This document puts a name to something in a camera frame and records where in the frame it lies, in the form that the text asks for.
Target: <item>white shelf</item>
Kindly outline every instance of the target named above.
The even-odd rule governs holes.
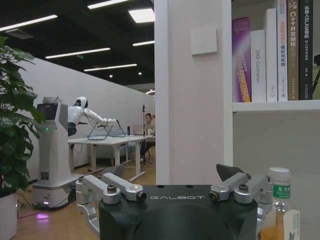
[[[235,102],[234,113],[320,112],[320,100]]]

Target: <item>book spine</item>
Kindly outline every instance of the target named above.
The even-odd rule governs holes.
[[[299,99],[313,97],[313,0],[299,5]]]
[[[232,21],[233,102],[251,102],[250,19]]]
[[[287,0],[277,0],[278,101],[288,101]]]
[[[299,5],[288,0],[288,99],[299,100]]]
[[[266,32],[251,32],[251,96],[252,102],[266,102]]]
[[[267,9],[264,20],[265,28],[265,69],[266,69],[266,101],[278,100],[277,73],[277,9]]]

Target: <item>robot screen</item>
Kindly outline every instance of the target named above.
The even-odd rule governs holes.
[[[58,103],[38,104],[36,108],[43,114],[45,120],[55,120]]]

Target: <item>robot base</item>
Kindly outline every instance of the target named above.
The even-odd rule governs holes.
[[[83,175],[72,174],[68,180],[50,185],[47,180],[40,180],[33,184],[33,205],[56,209],[68,203],[69,193],[76,180]]]

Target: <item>black ceiling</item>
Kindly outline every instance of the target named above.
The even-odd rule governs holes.
[[[9,37],[7,44],[35,57],[83,72],[84,69],[137,64],[135,67],[90,71],[87,74],[121,85],[154,83],[154,23],[135,23],[128,10],[153,8],[151,0],[129,0],[88,9],[103,0],[0,0],[0,28],[56,14],[58,18],[23,27],[33,38]],[[98,48],[109,51],[45,59],[45,56]]]

